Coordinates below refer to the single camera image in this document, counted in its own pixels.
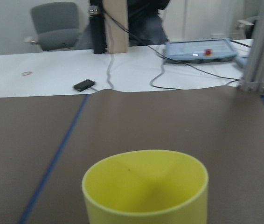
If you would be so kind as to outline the wooden board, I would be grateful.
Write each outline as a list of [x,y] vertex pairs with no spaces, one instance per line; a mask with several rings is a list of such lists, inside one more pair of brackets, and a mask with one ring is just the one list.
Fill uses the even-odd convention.
[[103,0],[108,53],[125,53],[129,47],[126,0]]

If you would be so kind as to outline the black bottle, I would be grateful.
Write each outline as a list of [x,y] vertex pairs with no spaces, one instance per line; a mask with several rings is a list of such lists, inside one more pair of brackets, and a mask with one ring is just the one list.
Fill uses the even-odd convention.
[[101,0],[90,0],[89,22],[94,54],[102,54],[106,51],[106,38]]

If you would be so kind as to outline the blue teach pendant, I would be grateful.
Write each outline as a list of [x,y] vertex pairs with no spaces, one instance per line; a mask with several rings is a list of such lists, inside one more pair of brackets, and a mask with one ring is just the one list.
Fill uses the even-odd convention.
[[228,38],[167,42],[165,58],[170,62],[210,63],[228,62],[237,56],[237,51]]

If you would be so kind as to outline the black phone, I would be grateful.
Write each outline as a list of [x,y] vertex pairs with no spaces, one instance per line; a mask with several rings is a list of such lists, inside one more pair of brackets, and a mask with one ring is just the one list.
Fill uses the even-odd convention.
[[82,92],[86,89],[89,89],[90,87],[94,86],[95,82],[89,79],[86,79],[82,82],[77,83],[76,85],[73,86],[73,89],[79,92]]

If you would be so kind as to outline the yellow plastic cup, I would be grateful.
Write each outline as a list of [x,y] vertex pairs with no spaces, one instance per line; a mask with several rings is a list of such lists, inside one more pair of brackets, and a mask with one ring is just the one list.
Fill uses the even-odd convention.
[[205,224],[208,172],[170,150],[121,153],[92,165],[82,192],[91,224]]

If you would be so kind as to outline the grey office chair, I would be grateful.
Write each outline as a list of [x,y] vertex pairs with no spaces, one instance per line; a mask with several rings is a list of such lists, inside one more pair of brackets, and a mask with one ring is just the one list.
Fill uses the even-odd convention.
[[25,43],[39,45],[43,51],[71,49],[80,34],[78,8],[74,2],[52,2],[31,8],[30,15],[37,39]]

